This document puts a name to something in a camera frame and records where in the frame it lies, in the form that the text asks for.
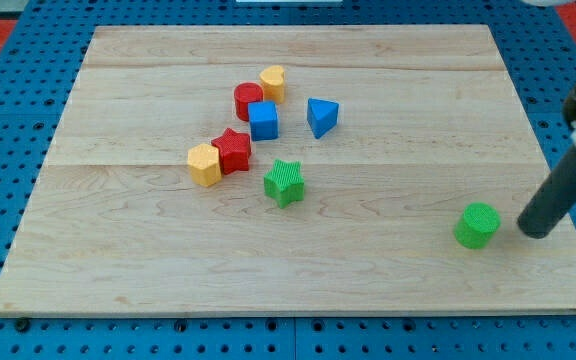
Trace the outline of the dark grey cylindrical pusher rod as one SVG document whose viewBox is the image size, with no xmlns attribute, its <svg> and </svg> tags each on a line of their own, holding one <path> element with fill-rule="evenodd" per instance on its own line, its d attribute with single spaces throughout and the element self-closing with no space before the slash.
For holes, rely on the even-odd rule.
<svg viewBox="0 0 576 360">
<path fill-rule="evenodd" d="M 576 203 L 576 146 L 571 146 L 517 219 L 531 238 L 546 237 Z"/>
</svg>

